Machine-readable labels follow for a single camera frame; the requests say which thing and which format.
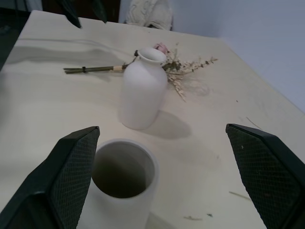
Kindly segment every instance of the light wood tabletop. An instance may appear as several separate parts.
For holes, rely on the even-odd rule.
[[[278,136],[305,161],[305,117],[217,38],[33,11],[1,73],[0,209],[63,136],[89,126],[99,144],[142,143],[160,163],[148,229],[263,229],[241,182],[225,132],[236,123]],[[143,131],[118,118],[122,73],[64,73],[67,67],[130,62],[135,50],[178,44],[180,58],[219,59],[185,81],[186,102],[168,90],[156,121]],[[102,228],[90,197],[78,225]]]

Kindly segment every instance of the vase neck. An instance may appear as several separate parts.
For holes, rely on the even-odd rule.
[[[153,49],[153,48],[143,48],[138,51],[141,61],[160,65],[162,62],[166,61],[166,56],[163,52]]]

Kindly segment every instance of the dark plant leaf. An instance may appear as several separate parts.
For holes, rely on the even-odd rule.
[[[102,20],[103,22],[107,22],[107,14],[106,10],[101,2],[101,0],[93,0],[92,1],[92,9],[95,15]]]
[[[81,23],[71,2],[69,0],[56,0],[56,2],[61,7],[68,21],[75,25],[77,28],[81,28]]]

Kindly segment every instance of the pink flower bud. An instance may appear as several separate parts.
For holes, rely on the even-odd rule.
[[[153,48],[163,52],[164,54],[167,53],[167,47],[162,42],[155,44],[155,46]]]

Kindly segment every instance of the white ceramic cup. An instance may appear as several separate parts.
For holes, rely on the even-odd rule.
[[[159,182],[155,156],[141,144],[114,139],[98,146],[88,196],[107,229],[144,229]]]

